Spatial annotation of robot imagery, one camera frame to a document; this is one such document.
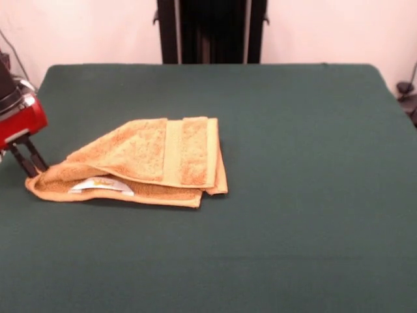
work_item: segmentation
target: black object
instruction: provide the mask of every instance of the black object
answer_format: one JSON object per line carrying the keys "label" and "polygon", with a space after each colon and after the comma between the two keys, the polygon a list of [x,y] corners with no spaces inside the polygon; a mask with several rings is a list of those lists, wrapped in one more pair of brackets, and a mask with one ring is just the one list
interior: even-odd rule
{"label": "black object", "polygon": [[22,99],[22,93],[14,83],[6,64],[0,62],[0,118],[1,115],[16,108]]}
{"label": "black object", "polygon": [[259,63],[269,23],[266,0],[158,0],[156,20],[164,64]]}
{"label": "black object", "polygon": [[402,107],[403,111],[411,118],[413,124],[417,126],[417,95],[411,95],[414,91],[414,85],[412,82],[416,76],[417,71],[417,63],[414,65],[414,69],[412,71],[411,79],[409,82],[399,82],[397,84],[397,90],[400,94],[398,98],[398,102]]}

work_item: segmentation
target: folded towel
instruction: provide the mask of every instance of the folded towel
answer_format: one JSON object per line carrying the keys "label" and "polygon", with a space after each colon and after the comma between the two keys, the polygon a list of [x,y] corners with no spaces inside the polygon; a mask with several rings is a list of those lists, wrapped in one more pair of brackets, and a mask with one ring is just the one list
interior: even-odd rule
{"label": "folded towel", "polygon": [[228,193],[218,120],[130,121],[25,185],[49,201],[111,198],[199,207],[204,191]]}

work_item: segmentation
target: black metal stand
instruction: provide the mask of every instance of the black metal stand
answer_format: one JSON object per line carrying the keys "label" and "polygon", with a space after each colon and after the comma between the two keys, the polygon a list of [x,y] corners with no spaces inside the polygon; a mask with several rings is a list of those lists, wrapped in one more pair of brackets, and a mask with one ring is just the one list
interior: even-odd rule
{"label": "black metal stand", "polygon": [[163,63],[260,63],[266,7],[267,0],[158,0]]}
{"label": "black metal stand", "polygon": [[[18,145],[23,144],[29,150],[31,154],[31,161],[27,160],[18,150]],[[36,150],[35,146],[31,142],[28,136],[24,135],[18,139],[10,142],[8,144],[10,152],[13,154],[14,158],[18,161],[19,165],[23,168],[26,175],[30,178],[33,178],[38,175],[38,170],[46,171],[48,165],[45,163],[44,159],[40,156],[39,152]]]}

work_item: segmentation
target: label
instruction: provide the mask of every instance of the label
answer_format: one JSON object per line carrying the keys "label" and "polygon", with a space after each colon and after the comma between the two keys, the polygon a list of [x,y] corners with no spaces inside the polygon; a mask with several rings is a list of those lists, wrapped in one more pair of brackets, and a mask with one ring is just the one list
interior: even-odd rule
{"label": "label", "polygon": [[87,178],[83,182],[72,187],[69,194],[81,194],[84,189],[110,189],[121,191],[122,194],[127,196],[133,196],[135,193],[130,187],[120,181],[115,179],[110,179],[107,177],[91,177]]}

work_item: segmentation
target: green cloth surface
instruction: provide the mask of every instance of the green cloth surface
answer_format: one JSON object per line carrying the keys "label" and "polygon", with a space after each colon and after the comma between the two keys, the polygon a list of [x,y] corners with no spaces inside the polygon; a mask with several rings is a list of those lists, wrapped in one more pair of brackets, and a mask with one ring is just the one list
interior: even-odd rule
{"label": "green cloth surface", "polygon": [[417,312],[417,136],[369,65],[70,65],[49,164],[133,119],[217,117],[200,210],[53,203],[0,164],[0,312]]}

